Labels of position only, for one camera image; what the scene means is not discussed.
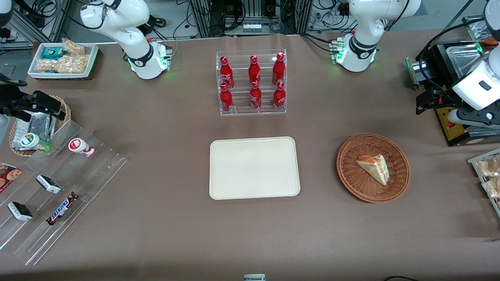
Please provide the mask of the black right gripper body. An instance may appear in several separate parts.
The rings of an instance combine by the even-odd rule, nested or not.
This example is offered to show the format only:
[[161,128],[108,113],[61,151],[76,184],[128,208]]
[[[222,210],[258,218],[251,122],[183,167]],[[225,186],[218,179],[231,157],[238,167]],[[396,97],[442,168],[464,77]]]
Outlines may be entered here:
[[8,117],[28,119],[36,112],[36,106],[32,103],[33,94],[35,92],[32,94],[22,92],[19,87],[14,85],[1,85],[0,113]]

